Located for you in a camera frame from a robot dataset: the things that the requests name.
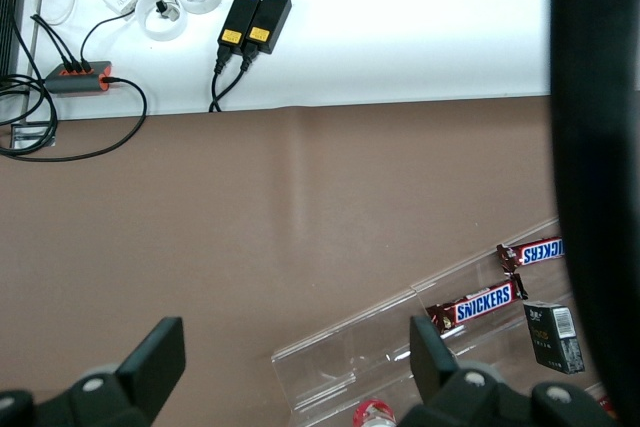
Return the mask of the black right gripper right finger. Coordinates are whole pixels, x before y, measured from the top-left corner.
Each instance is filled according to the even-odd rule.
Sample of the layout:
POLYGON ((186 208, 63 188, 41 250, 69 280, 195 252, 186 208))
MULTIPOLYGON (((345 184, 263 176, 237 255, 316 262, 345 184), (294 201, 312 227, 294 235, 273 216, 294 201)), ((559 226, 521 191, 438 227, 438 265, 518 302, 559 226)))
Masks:
POLYGON ((543 382, 522 395, 483 363, 462 367, 426 317, 410 319, 410 368, 422 402, 401 426, 618 426, 584 390, 543 382))

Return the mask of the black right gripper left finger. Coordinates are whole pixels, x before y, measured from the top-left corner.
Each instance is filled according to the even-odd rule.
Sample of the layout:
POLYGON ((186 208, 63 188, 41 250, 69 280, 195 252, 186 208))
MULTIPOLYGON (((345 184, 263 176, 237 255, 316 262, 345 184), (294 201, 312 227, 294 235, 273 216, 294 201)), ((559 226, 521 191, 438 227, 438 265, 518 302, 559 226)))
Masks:
POLYGON ((150 426, 186 367, 183 319, 164 317, 113 372, 89 374, 40 404, 1 393, 3 426, 150 426))

